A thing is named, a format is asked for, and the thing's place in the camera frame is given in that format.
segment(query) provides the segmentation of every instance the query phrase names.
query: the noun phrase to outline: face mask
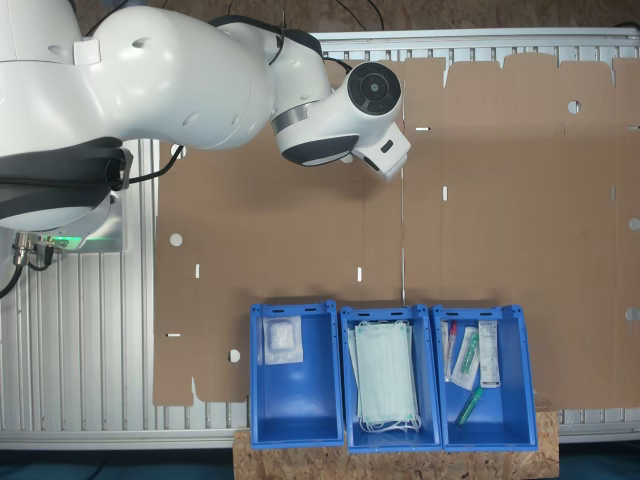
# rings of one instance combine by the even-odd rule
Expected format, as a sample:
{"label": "face mask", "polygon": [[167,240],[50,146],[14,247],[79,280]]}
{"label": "face mask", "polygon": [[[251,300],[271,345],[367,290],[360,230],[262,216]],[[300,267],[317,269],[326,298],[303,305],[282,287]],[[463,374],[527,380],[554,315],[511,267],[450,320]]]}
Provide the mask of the face mask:
{"label": "face mask", "polygon": [[355,328],[360,426],[370,433],[419,430],[411,363],[411,327],[403,322]]}

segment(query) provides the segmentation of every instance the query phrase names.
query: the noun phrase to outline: metal connector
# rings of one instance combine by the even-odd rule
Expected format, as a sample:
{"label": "metal connector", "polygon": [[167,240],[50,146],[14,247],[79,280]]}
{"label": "metal connector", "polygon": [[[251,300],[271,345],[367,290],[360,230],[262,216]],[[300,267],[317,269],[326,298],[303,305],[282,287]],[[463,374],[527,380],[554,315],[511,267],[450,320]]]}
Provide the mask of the metal connector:
{"label": "metal connector", "polygon": [[16,239],[13,242],[13,264],[17,267],[28,266],[31,248],[31,235],[28,233],[16,233]]}

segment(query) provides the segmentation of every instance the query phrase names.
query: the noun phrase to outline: blue container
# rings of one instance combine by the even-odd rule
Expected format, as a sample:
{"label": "blue container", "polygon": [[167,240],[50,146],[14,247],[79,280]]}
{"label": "blue container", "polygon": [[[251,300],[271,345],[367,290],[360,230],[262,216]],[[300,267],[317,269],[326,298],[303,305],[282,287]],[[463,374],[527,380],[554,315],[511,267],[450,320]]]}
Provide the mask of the blue container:
{"label": "blue container", "polygon": [[[301,317],[304,361],[264,364],[263,319]],[[251,307],[251,446],[344,445],[336,304]]]}
{"label": "blue container", "polygon": [[[498,321],[498,388],[485,388],[473,413],[459,428],[456,419],[472,392],[444,381],[444,352],[440,321],[458,322],[452,370],[460,353],[464,330],[478,320]],[[522,308],[517,305],[488,309],[433,308],[434,344],[437,345],[440,419],[444,449],[449,452],[522,451],[538,449],[536,413],[529,367],[529,345]],[[480,370],[474,383],[480,385]]]}
{"label": "blue container", "polygon": [[[348,330],[363,321],[394,322],[406,320],[413,326],[411,348],[418,409],[422,427],[418,432],[400,430],[367,433],[357,418],[358,388],[349,354]],[[347,438],[350,453],[412,452],[442,450],[436,373],[433,362],[429,312],[424,305],[410,308],[353,310],[340,312],[342,328],[342,369],[344,372]]]}

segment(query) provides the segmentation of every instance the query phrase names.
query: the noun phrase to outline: brown cardboard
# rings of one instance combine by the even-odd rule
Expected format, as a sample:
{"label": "brown cardboard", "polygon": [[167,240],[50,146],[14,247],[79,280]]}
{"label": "brown cardboard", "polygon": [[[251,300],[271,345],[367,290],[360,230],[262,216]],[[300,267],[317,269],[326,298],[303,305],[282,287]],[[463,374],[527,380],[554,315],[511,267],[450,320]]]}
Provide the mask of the brown cardboard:
{"label": "brown cardboard", "polygon": [[268,128],[238,150],[190,150],[162,178],[156,405],[191,405],[192,377],[201,400],[244,400],[253,302],[400,304],[403,250],[407,305],[523,305],[534,388],[558,408],[640,404],[640,322],[625,320],[640,308],[640,61],[616,60],[615,86],[600,62],[458,62],[446,87],[445,61],[391,64],[404,180],[359,161],[297,167]]}
{"label": "brown cardboard", "polygon": [[616,303],[615,385],[620,407],[640,404],[640,322],[625,320],[628,308],[640,306],[640,232],[629,221],[640,219],[640,62],[615,59],[616,75]]}
{"label": "brown cardboard", "polygon": [[[328,70],[339,85],[344,70]],[[270,126],[237,150],[188,149],[160,181],[154,404],[192,405],[192,377],[202,401],[245,400],[253,303],[398,305],[401,196],[400,178],[385,183],[360,161],[284,160]]]}
{"label": "brown cardboard", "polygon": [[[630,65],[637,75],[637,61],[624,75]],[[637,327],[614,302],[626,310],[640,296],[631,253],[638,237],[628,227],[639,199],[629,180],[618,186],[627,198],[611,197],[621,164],[625,178],[638,173],[635,132],[615,126],[637,121],[632,82],[614,88],[604,63],[558,68],[541,54],[510,56],[502,69],[456,63],[444,89],[443,69],[435,59],[406,66],[407,302],[520,303],[539,394],[561,408],[637,406],[640,384],[623,366],[638,360]],[[616,120],[616,98],[629,118]],[[577,115],[567,108],[572,100],[581,103]],[[623,233],[626,250],[616,251]]]}

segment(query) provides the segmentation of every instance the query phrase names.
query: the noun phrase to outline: sealed plastic bag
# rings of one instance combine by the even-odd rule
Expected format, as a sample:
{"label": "sealed plastic bag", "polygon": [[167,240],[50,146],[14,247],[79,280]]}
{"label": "sealed plastic bag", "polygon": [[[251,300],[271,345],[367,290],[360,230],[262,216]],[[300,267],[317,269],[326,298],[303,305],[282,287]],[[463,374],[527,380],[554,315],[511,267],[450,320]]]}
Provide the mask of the sealed plastic bag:
{"label": "sealed plastic bag", "polygon": [[471,390],[478,373],[478,365],[480,364],[479,355],[478,329],[475,327],[467,327],[464,329],[464,338],[460,353],[456,360],[456,366],[451,375],[451,381],[456,385]]}
{"label": "sealed plastic bag", "polygon": [[303,361],[301,320],[300,317],[263,319],[266,365]]}

